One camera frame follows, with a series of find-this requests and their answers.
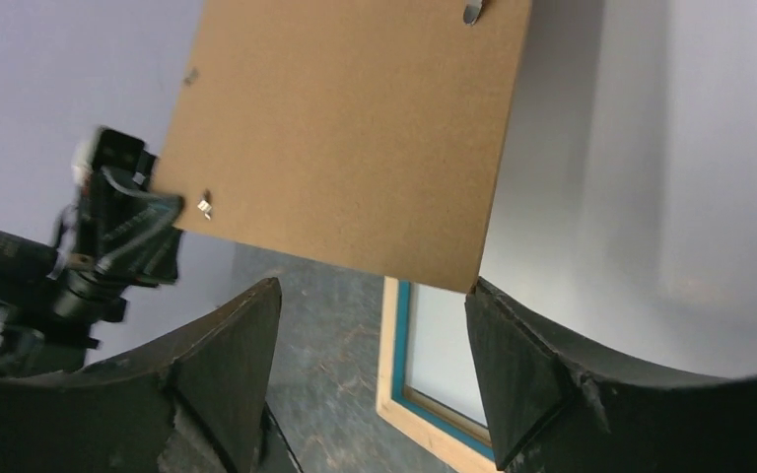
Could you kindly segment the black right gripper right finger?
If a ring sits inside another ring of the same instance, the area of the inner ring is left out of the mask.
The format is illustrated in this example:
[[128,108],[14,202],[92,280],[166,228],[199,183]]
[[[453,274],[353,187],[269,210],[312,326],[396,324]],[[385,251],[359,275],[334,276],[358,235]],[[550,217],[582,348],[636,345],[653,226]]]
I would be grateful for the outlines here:
[[626,355],[484,279],[465,312],[499,471],[757,472],[757,375]]

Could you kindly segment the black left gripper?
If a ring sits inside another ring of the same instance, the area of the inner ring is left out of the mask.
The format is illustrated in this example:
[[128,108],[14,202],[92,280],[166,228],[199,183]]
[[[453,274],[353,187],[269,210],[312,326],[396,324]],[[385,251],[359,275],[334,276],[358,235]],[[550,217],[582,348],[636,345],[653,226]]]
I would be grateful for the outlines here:
[[156,288],[178,278],[182,237],[174,225],[183,207],[177,195],[150,190],[157,156],[93,167],[88,146],[76,149],[72,174],[74,201],[57,216],[51,245],[59,259],[51,310],[65,320],[120,320],[129,287]]

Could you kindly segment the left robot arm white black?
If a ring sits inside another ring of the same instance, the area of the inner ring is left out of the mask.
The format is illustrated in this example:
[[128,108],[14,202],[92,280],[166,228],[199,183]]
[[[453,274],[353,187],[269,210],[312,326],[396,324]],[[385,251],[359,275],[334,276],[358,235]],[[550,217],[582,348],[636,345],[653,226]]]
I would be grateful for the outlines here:
[[120,323],[131,287],[178,279],[184,201],[150,189],[157,156],[101,157],[41,243],[0,231],[0,377],[81,369],[99,322]]

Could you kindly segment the brown cardboard backing board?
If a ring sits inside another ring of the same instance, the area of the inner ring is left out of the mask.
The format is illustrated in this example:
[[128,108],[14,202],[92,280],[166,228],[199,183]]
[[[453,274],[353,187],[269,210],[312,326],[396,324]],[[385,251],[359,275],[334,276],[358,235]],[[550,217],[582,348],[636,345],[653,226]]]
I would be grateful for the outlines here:
[[467,292],[531,5],[465,2],[206,2],[154,180],[178,225]]

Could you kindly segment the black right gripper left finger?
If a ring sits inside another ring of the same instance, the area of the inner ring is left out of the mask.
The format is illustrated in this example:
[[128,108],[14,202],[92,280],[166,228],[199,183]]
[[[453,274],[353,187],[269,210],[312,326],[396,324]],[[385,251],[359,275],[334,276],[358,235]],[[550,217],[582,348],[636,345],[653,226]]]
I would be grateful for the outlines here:
[[249,472],[282,290],[75,372],[0,378],[0,472]]

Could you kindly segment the wooden picture frame teal edge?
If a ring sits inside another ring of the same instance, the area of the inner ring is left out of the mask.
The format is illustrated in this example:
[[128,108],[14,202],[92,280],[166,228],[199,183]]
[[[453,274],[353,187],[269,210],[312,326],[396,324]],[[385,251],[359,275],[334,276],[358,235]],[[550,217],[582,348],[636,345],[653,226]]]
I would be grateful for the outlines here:
[[445,413],[428,410],[404,395],[411,284],[383,281],[376,412],[392,427],[457,472],[494,472],[492,449],[452,425]]

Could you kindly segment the colourful balloon photo print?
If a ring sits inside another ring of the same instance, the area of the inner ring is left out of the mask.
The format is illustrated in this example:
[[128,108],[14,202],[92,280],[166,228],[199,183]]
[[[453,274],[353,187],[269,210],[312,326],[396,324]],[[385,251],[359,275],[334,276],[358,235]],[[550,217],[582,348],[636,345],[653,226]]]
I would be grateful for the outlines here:
[[464,295],[413,285],[409,335],[407,384],[484,426]]

